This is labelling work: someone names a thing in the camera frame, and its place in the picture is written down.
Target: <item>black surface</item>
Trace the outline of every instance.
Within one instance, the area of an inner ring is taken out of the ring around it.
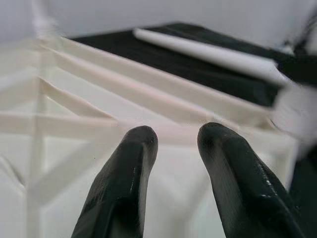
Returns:
[[[188,38],[198,39],[199,37],[189,37],[190,34],[188,32],[195,30],[192,34],[195,35],[199,32],[200,28],[179,23],[151,29],[177,36],[186,35]],[[203,32],[204,29],[200,29],[200,35],[203,35]],[[215,38],[215,35],[217,34],[205,33],[202,41],[208,41],[211,43],[212,39]],[[271,53],[266,54],[266,50],[260,47],[254,47],[248,43],[241,43],[238,40],[230,41],[229,39],[230,38],[227,37],[223,40],[224,47],[229,46],[233,49],[238,49],[239,46],[235,46],[236,42],[239,43],[245,52],[255,51],[258,55],[271,55]],[[193,59],[191,57],[139,41],[133,36],[132,31],[82,37],[74,40],[147,64],[154,68],[164,70],[185,79],[263,106],[271,106],[278,90],[280,89],[278,86],[272,85],[260,79],[251,78],[198,59]],[[218,45],[221,45],[220,36],[217,41],[214,41],[217,42]]]
[[[208,123],[198,148],[227,238],[307,237],[289,194],[242,136]]]
[[[148,179],[158,139],[147,126],[130,130],[96,176],[72,238],[141,238]]]

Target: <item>white wall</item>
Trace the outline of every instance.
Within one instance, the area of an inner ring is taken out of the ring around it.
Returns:
[[[0,43],[33,35],[31,0],[1,0]],[[182,20],[263,46],[297,36],[316,0],[47,0],[74,37]]]

